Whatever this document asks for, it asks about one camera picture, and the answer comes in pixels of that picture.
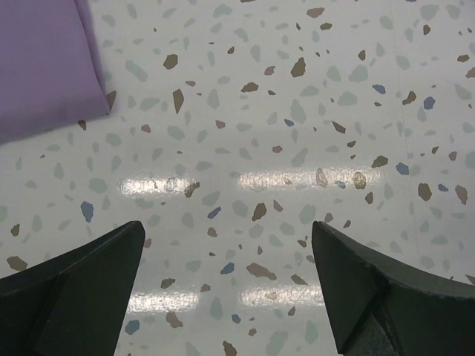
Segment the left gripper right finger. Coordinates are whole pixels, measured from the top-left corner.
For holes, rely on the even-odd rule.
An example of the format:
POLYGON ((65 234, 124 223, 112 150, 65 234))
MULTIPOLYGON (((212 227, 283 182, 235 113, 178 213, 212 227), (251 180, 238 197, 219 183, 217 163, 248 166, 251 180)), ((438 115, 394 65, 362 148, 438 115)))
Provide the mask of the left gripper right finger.
POLYGON ((312 224, 312 250, 340 355, 473 355, 474 286, 419 270, 312 224))

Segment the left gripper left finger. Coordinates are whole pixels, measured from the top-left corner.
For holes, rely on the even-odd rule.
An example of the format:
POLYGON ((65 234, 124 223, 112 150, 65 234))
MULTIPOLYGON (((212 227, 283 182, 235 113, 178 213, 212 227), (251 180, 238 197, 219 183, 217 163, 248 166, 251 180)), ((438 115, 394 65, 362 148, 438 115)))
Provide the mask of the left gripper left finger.
POLYGON ((2 355, 113 355, 143 252, 130 221, 1 279, 2 355))

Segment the lavender t shirt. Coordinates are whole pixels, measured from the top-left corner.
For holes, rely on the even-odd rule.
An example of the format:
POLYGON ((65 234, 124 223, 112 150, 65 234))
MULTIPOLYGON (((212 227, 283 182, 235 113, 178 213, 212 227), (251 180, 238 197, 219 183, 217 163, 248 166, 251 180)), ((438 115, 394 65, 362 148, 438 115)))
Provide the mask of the lavender t shirt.
POLYGON ((87 1, 1 2, 1 142, 111 112, 87 1))

